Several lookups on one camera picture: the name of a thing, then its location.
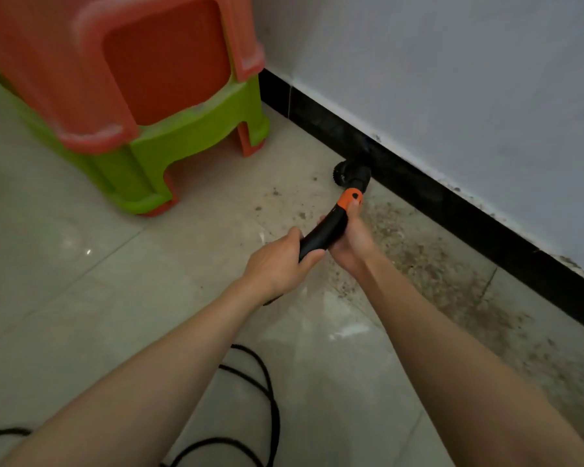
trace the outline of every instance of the mold stain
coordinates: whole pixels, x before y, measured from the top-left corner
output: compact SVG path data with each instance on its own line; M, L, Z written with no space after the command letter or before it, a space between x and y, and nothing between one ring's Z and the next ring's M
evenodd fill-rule
M584 362L571 359L552 339L537 333L530 316L485 295L492 276L479 274L452 255L443 232L416 233L411 226L416 213L391 203L368 203L362 211L381 250L424 297L538 385L584 439ZM440 230L434 223L430 226ZM340 298L380 324L358 284L332 259L328 266L329 282Z

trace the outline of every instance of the dirty floor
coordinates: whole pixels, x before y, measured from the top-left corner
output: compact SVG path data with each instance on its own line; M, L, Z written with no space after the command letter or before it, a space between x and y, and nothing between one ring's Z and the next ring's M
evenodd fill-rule
M244 159L228 138L175 164L181 203L156 219L115 209L0 109L0 428L38 426L215 298L253 250L331 208L340 157L265 108L264 149ZM364 213L394 265L584 437L584 328L378 183ZM273 378L279 467L452 464L372 308L330 259L238 341ZM228 362L257 373L239 354ZM218 435L265 459L268 419L260 393L218 373L171 454ZM15 442L0 440L0 457ZM225 447L192 456L250 465Z

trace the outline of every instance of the green plastic stool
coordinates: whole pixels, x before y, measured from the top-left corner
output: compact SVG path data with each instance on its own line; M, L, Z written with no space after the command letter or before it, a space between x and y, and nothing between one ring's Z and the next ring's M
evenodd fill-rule
M268 135L257 75L244 83L230 81L210 100L155 125L140 127L138 139L100 155L66 149L52 130L0 75L2 91L32 134L76 165L111 201L137 215L156 216L177 203L167 167L223 140L238 128L243 155L261 148Z

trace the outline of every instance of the person's right hand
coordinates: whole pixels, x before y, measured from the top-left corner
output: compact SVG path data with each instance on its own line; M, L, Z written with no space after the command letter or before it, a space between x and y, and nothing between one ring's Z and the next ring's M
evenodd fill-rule
M348 225L344 235L329 248L329 252L339 266L355 279L365 266L368 258L379 252L370 230L359 217L359 203L353 201L348 207Z

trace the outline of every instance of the black baseboard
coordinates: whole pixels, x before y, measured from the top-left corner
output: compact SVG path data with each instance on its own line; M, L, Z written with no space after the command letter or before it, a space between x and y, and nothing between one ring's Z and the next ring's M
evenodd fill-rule
M364 157L372 176L584 325L584 277L428 177L268 70L262 100L345 158Z

